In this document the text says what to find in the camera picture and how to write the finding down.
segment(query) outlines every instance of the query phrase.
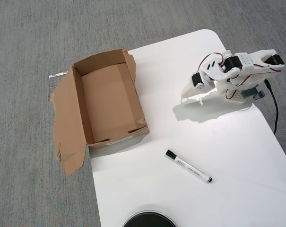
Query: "white sticker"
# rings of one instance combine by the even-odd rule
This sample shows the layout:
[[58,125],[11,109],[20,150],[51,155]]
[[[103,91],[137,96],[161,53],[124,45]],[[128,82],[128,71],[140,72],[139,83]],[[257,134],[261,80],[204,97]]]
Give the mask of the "white sticker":
[[106,143],[106,145],[112,145],[112,144],[119,143],[119,142],[124,141],[124,140],[132,139],[132,138],[133,138],[133,136],[128,136],[128,137],[125,137],[125,138],[123,138],[123,139],[120,139],[120,140],[111,142],[111,143]]

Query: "black cable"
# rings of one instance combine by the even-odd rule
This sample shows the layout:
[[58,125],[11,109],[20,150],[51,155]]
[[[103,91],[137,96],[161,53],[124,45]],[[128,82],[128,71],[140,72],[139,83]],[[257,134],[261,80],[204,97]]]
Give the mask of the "black cable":
[[272,98],[273,98],[273,101],[274,101],[274,105],[275,105],[275,108],[276,108],[275,129],[273,131],[273,133],[275,134],[275,132],[277,130],[277,121],[278,121],[278,106],[277,106],[277,102],[276,102],[276,99],[274,97],[271,85],[270,85],[270,83],[269,83],[269,81],[267,79],[265,79],[265,84],[267,86],[267,89],[270,91],[270,93],[272,95]]

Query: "cardboard box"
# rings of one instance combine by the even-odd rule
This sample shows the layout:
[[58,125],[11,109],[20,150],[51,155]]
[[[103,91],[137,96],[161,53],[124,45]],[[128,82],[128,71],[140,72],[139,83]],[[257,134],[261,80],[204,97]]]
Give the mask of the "cardboard box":
[[126,50],[102,52],[74,63],[54,90],[54,150],[66,175],[82,167],[87,145],[101,148],[149,132],[135,70]]

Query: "white table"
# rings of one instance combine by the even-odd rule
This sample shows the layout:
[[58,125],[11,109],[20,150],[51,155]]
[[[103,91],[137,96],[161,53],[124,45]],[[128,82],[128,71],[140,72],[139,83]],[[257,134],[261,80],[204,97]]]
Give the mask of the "white table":
[[[200,61],[223,51],[209,30],[129,51],[150,133],[117,154],[97,157],[125,144],[93,152],[102,227],[121,227],[142,210],[160,211],[178,227],[286,227],[286,156],[258,108],[226,103],[215,92],[203,106],[195,100],[180,105]],[[213,183],[169,161],[167,149]]]

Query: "red wire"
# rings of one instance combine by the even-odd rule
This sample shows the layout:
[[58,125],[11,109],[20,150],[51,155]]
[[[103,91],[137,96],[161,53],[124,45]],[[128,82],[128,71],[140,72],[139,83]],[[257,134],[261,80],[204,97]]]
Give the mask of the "red wire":
[[247,80],[251,75],[252,75],[252,74],[250,74],[249,76],[247,76],[247,78],[244,79],[244,80],[242,81],[242,83],[236,85],[235,87],[239,87],[240,85],[242,85],[244,82],[246,82],[246,80]]
[[199,64],[198,71],[199,71],[200,66],[201,66],[202,63],[204,62],[204,60],[206,60],[207,57],[209,57],[210,55],[212,55],[212,54],[214,54],[214,53],[215,53],[215,54],[219,54],[219,55],[222,57],[222,61],[220,62],[219,65],[221,65],[221,64],[223,63],[223,61],[224,61],[223,55],[222,55],[221,53],[213,52],[213,53],[208,54],[206,57],[204,57],[204,59],[203,59],[203,60],[201,61],[201,63]]
[[[254,64],[255,66],[258,66],[258,67],[261,67],[261,68],[265,68],[265,66],[262,66],[262,65],[258,65],[258,64]],[[274,72],[281,72],[281,70],[275,70],[273,68],[270,68],[272,71]]]
[[229,89],[226,90],[225,96],[226,96],[226,99],[231,99],[231,98],[233,98],[233,96],[235,95],[235,93],[236,93],[237,90],[235,90],[235,91],[233,92],[231,98],[228,98],[228,97],[227,97],[227,91],[228,91],[228,90],[229,90]]

